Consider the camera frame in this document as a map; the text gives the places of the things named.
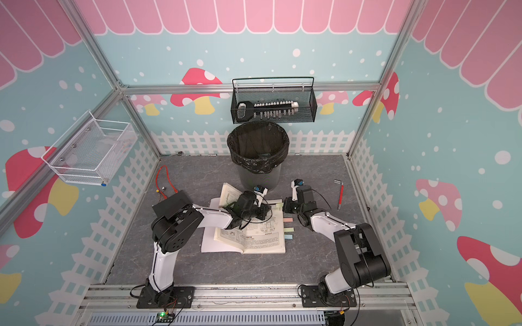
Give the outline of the sketch tutorial book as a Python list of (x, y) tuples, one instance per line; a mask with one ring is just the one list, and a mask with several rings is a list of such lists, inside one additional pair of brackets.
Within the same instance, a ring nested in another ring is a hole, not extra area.
[(284, 214), (275, 204), (278, 200), (266, 200), (271, 206), (271, 218), (266, 222), (256, 219), (239, 220), (232, 229), (206, 226), (201, 251), (203, 253), (237, 252), (241, 254), (285, 253)]

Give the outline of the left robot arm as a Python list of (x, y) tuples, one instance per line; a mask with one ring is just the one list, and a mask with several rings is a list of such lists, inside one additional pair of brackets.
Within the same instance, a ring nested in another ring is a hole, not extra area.
[(154, 205), (153, 210), (156, 214), (151, 224), (154, 258), (145, 288), (157, 297), (173, 287), (178, 253), (197, 229), (233, 230), (255, 221), (263, 223), (272, 216), (271, 206), (251, 191), (245, 191), (235, 202), (217, 209), (196, 205), (180, 191)]

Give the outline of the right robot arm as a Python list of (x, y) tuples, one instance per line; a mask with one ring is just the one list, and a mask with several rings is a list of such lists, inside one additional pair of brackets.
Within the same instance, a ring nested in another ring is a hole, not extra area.
[(300, 224), (336, 245), (339, 268), (319, 282), (323, 297), (332, 297), (390, 276), (392, 269), (370, 224), (352, 224), (319, 208), (310, 186), (292, 186), (284, 211), (295, 214)]

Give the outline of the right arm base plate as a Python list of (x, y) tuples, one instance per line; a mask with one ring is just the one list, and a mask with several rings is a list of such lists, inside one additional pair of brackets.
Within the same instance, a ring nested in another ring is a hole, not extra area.
[(325, 284), (320, 283), (319, 285), (299, 285), (297, 292), (304, 308), (339, 307), (347, 309), (357, 306), (353, 289), (332, 294)]

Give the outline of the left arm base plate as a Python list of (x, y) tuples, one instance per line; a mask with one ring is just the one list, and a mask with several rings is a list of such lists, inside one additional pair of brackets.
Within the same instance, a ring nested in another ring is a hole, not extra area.
[(157, 292), (151, 285), (147, 285), (137, 297), (136, 307), (138, 309), (191, 308), (195, 290), (195, 287), (170, 286), (164, 291)]

